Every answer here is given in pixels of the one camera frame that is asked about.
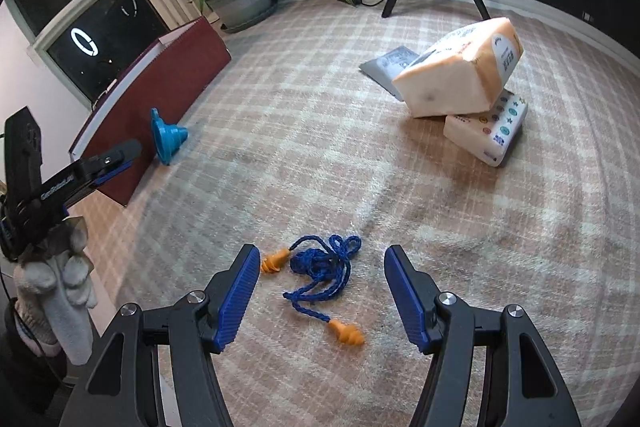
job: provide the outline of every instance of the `orange earplug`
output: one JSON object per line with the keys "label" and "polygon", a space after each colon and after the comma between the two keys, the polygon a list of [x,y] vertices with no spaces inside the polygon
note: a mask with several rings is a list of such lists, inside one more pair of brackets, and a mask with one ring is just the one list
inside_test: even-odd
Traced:
{"label": "orange earplug", "polygon": [[329,321],[329,327],[335,331],[338,340],[350,346],[361,346],[364,344],[364,335],[355,324],[344,325],[336,319]]}
{"label": "orange earplug", "polygon": [[276,253],[272,253],[265,257],[260,263],[260,271],[262,273],[276,273],[289,260],[291,254],[289,248],[280,248]]}

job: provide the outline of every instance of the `maroon folder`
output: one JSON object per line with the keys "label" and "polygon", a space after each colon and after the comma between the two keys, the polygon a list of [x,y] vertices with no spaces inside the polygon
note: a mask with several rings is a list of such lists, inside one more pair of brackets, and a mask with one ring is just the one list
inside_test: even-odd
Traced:
{"label": "maroon folder", "polygon": [[204,17],[155,40],[99,100],[71,146],[71,160],[139,140],[140,157],[98,189],[126,205],[156,156],[151,108],[157,107],[166,123],[178,123],[230,60],[225,43]]}

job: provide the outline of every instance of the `gray flower pot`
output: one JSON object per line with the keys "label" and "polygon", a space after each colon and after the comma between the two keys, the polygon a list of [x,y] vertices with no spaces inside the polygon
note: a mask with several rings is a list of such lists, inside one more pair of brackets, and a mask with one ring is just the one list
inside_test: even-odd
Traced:
{"label": "gray flower pot", "polygon": [[226,28],[244,29],[265,19],[271,0],[206,0]]}

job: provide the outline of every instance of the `gray pouch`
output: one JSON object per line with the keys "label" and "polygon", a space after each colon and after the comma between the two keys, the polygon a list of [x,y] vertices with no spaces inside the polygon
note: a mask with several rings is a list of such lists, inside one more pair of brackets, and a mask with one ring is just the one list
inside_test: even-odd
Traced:
{"label": "gray pouch", "polygon": [[360,65],[360,71],[375,80],[400,102],[404,102],[402,95],[391,81],[411,64],[418,54],[400,46],[382,57],[374,58]]}

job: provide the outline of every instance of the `checkered cloth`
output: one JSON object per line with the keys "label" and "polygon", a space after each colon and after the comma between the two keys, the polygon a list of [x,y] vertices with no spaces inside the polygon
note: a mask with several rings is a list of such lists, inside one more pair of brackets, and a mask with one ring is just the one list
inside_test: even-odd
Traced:
{"label": "checkered cloth", "polygon": [[[306,280],[288,267],[258,280],[236,342],[214,357],[237,427],[408,425],[430,359],[407,341],[385,282],[394,243],[470,305],[523,305],[585,426],[605,425],[626,398],[640,375],[640,80],[505,15],[525,49],[507,88],[530,111],[502,168],[358,72],[477,21],[472,5],[400,0],[384,20],[305,0],[225,38],[233,61],[180,123],[189,139],[128,208],[101,194],[76,208],[113,301],[143,308],[203,288],[243,243],[268,253],[307,233],[362,238],[345,292],[318,306],[359,325],[362,349],[291,308],[282,292]],[[482,359],[464,425],[476,424]]]}

